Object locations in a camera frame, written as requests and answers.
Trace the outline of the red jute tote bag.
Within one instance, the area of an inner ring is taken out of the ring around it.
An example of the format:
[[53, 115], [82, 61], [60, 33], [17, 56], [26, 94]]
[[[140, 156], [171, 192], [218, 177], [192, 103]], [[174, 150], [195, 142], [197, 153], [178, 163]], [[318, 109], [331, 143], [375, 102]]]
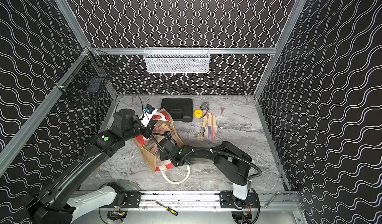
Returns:
[[149, 138], [140, 135], [134, 138], [133, 141], [153, 172], [160, 172], [164, 179], [170, 184], [181, 184], [185, 182], [191, 174], [189, 165], [186, 166], [186, 176], [180, 181], [170, 180], [166, 175], [166, 171], [175, 167], [171, 162], [171, 158], [175, 157], [175, 155], [169, 155], [169, 152], [176, 150], [181, 151], [185, 142], [178, 135], [174, 127], [174, 120], [167, 110], [161, 109], [157, 111], [152, 121], [154, 122], [154, 135]]

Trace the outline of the bamboo fan floral white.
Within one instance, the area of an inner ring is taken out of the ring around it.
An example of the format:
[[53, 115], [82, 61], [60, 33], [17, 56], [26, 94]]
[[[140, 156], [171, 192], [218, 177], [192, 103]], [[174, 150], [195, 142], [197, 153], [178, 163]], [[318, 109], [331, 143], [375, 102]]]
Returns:
[[203, 119], [203, 122], [202, 122], [202, 126], [200, 128], [198, 137], [197, 137], [198, 141], [203, 141], [204, 140], [207, 126], [208, 126], [208, 116], [205, 116], [204, 119]]

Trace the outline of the bamboo fan pink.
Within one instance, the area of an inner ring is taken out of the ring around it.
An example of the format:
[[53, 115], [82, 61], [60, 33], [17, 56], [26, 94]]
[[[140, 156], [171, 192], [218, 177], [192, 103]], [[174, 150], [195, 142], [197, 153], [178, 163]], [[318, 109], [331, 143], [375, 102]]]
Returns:
[[223, 113], [225, 111], [224, 107], [220, 107], [218, 112], [212, 115], [212, 139], [218, 140], [218, 121], [222, 119]]

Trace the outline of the bamboo fan purple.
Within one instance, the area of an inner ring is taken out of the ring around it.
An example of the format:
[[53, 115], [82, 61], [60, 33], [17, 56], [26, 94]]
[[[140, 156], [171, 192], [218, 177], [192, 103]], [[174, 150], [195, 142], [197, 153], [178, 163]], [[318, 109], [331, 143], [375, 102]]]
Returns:
[[212, 115], [208, 116], [207, 138], [212, 139]]

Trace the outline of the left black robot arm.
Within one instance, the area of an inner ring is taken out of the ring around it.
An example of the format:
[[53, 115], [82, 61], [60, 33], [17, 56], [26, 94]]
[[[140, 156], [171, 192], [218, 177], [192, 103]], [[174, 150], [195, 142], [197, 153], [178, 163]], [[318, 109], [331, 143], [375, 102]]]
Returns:
[[124, 147], [126, 141], [140, 135], [149, 138], [156, 123], [152, 118], [157, 111], [147, 105], [141, 116], [131, 109], [115, 112], [112, 126], [97, 134], [77, 161], [38, 193], [24, 196], [23, 211], [32, 223], [70, 224], [98, 207], [113, 202], [120, 205], [125, 197], [124, 189], [115, 184], [81, 197], [72, 195], [90, 174]]

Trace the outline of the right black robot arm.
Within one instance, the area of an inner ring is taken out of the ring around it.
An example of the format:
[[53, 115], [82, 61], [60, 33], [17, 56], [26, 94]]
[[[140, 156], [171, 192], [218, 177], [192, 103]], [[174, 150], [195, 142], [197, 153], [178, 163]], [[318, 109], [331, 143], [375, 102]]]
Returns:
[[262, 176], [262, 170], [252, 163], [252, 157], [231, 142], [202, 148], [185, 145], [178, 147], [173, 142], [163, 139], [159, 142], [159, 154], [162, 161], [169, 160], [175, 167], [194, 164], [214, 165], [233, 184], [229, 199], [221, 198], [222, 205], [230, 205], [241, 210], [249, 205], [249, 182]]

